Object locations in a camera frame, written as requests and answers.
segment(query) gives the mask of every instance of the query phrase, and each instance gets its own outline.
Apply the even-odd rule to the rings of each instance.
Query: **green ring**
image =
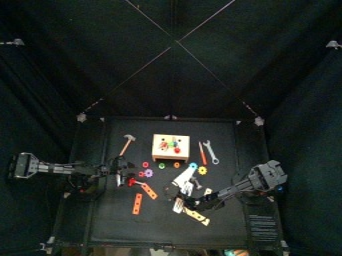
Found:
[[[166,168],[166,164],[165,163],[161,163],[159,164],[159,169],[165,169]]]

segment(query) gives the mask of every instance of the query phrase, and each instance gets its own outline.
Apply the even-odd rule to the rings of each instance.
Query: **toy bolt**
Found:
[[[195,177],[191,177],[190,181],[197,184],[197,190],[201,190],[203,188],[203,186],[199,184],[198,179]]]

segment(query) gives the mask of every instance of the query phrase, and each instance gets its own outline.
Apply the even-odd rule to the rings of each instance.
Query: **toy screwdriver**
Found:
[[[202,144],[201,144],[201,142],[198,142],[198,144],[199,144],[202,162],[203,162],[203,165],[207,165],[207,158],[206,158],[206,155],[205,155],[205,151],[203,151],[203,148],[202,148]]]

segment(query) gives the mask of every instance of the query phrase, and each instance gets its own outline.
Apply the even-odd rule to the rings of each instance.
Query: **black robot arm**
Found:
[[[190,210],[205,211],[207,209],[218,209],[225,206],[225,201],[231,199],[241,192],[269,192],[277,185],[284,184],[288,180],[280,162],[272,160],[266,164],[257,165],[251,168],[249,176],[245,180],[230,186],[205,195],[199,198],[193,198],[185,194],[179,194],[185,201],[185,206]]]

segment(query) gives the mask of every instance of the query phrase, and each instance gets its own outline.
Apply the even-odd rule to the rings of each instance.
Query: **toy wrench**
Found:
[[[215,154],[214,154],[214,151],[211,149],[211,146],[210,146],[210,140],[207,140],[207,143],[203,142],[203,145],[207,147],[209,149],[209,153],[210,153],[210,156],[211,156],[211,159],[213,159],[213,164],[218,164],[219,163],[219,159],[215,157]]]

